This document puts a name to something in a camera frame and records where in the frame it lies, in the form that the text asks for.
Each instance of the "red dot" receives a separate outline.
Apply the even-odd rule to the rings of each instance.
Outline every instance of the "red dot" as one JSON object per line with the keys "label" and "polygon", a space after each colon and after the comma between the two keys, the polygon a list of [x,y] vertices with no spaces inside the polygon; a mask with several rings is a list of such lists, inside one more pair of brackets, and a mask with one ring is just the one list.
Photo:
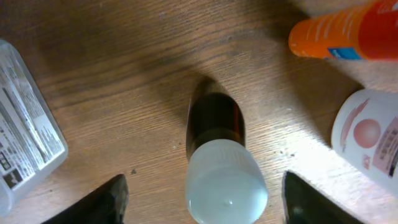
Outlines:
{"label": "red dot", "polygon": [[369,149],[376,145],[380,138],[380,124],[373,119],[360,121],[354,128],[354,139],[358,145]]}

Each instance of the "blue label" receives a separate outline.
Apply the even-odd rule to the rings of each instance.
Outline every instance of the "blue label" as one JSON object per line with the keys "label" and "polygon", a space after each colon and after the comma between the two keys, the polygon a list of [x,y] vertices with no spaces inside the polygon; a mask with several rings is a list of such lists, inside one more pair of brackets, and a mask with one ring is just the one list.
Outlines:
{"label": "blue label", "polygon": [[338,59],[362,60],[353,47],[329,47],[329,52]]}

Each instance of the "wooden table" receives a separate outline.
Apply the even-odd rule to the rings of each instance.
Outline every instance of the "wooden table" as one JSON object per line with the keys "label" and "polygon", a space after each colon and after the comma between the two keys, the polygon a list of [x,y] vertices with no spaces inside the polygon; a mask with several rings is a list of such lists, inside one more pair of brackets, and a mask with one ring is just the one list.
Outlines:
{"label": "wooden table", "polygon": [[120,173],[126,223],[194,223],[185,125],[205,75],[243,111],[270,193],[257,223],[283,222],[288,169],[366,222],[398,223],[398,200],[329,147],[344,100],[361,85],[397,92],[398,66],[298,58],[286,47],[296,22],[365,2],[2,1],[1,37],[20,51],[69,145],[68,159],[4,223],[40,223]]}

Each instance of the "orange container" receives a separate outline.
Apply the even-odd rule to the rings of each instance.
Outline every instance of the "orange container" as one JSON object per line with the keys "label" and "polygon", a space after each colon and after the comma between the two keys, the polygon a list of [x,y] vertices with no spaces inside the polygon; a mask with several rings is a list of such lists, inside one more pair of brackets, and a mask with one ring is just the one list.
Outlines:
{"label": "orange container", "polygon": [[382,0],[299,22],[290,32],[295,55],[398,60],[398,0]]}

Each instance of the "pink label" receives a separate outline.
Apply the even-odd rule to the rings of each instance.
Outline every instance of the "pink label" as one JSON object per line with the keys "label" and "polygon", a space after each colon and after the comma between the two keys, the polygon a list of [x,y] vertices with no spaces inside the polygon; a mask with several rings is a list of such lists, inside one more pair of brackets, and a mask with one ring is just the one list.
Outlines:
{"label": "pink label", "polygon": [[373,165],[389,177],[394,175],[398,162],[398,118],[384,131],[373,157]]}

